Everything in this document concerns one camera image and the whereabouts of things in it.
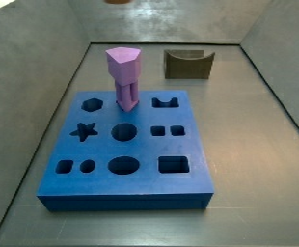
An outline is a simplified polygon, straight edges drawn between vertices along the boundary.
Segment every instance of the gray wall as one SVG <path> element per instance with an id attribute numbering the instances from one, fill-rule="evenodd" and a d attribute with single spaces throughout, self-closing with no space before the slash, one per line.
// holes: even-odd
<path id="1" fill-rule="evenodd" d="M 271 0 L 69 0 L 92 42 L 236 43 Z"/>
<path id="2" fill-rule="evenodd" d="M 0 222 L 88 45 L 67 1 L 0 9 Z"/>
<path id="3" fill-rule="evenodd" d="M 299 0 L 275 0 L 242 47 L 299 125 Z"/>

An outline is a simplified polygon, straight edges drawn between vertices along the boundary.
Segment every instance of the hole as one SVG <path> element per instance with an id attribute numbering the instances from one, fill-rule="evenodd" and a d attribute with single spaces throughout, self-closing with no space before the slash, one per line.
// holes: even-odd
<path id="1" fill-rule="evenodd" d="M 112 159 L 108 163 L 108 169 L 113 174 L 128 175 L 139 168 L 139 161 L 128 156 Z"/>
<path id="2" fill-rule="evenodd" d="M 60 160 L 56 165 L 57 174 L 68 174 L 72 171 L 72 160 Z"/>
<path id="3" fill-rule="evenodd" d="M 97 98 L 85 100 L 81 106 L 83 110 L 85 110 L 87 112 L 97 111 L 101 109 L 101 107 L 103 107 L 103 101 Z"/>
<path id="4" fill-rule="evenodd" d="M 186 156 L 159 157 L 159 171 L 161 174 L 188 173 L 188 160 Z"/>
<path id="5" fill-rule="evenodd" d="M 186 135 L 184 127 L 180 125 L 175 125 L 169 128 L 169 132 L 172 136 L 181 136 Z"/>
<path id="6" fill-rule="evenodd" d="M 97 135 L 97 132 L 93 130 L 95 123 L 89 123 L 84 125 L 83 123 L 77 123 L 77 130 L 71 132 L 71 136 L 79 136 L 80 142 L 84 142 L 89 135 Z"/>
<path id="7" fill-rule="evenodd" d="M 83 163 L 81 163 L 81 166 L 80 166 L 80 170 L 83 173 L 89 173 L 95 168 L 95 162 L 92 160 L 85 160 Z"/>
<path id="8" fill-rule="evenodd" d="M 152 126 L 151 133 L 152 133 L 152 136 L 164 136 L 165 128 L 163 126 Z"/>
<path id="9" fill-rule="evenodd" d="M 112 136 L 120 142 L 129 141 L 136 135 L 136 127 L 131 123 L 119 123 L 112 129 Z"/>
<path id="10" fill-rule="evenodd" d="M 173 97 L 171 99 L 171 101 L 168 102 L 161 102 L 159 101 L 159 99 L 156 97 L 152 98 L 152 106 L 155 108 L 175 108 L 175 107 L 179 107 L 179 104 L 177 104 L 177 98 Z"/>

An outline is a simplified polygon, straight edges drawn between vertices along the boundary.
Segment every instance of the blue foam block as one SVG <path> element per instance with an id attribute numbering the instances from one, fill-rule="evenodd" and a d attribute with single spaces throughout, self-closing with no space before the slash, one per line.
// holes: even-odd
<path id="1" fill-rule="evenodd" d="M 37 197 L 48 210 L 206 208 L 214 186 L 184 91 L 80 92 Z"/>

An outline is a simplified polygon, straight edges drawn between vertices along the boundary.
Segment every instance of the hexagon hole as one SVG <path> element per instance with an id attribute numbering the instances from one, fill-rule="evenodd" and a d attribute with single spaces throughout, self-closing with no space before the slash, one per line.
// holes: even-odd
<path id="1" fill-rule="evenodd" d="M 103 107 L 103 100 L 97 98 L 91 98 L 83 102 L 83 110 L 87 112 L 93 112 L 100 110 Z"/>

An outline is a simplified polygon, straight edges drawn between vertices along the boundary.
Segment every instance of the pink block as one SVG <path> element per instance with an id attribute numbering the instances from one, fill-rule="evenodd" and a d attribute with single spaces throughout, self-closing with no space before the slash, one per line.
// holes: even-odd
<path id="1" fill-rule="evenodd" d="M 105 50 L 108 72 L 115 78 L 116 100 L 129 112 L 137 104 L 137 77 L 140 75 L 140 50 L 117 47 Z"/>

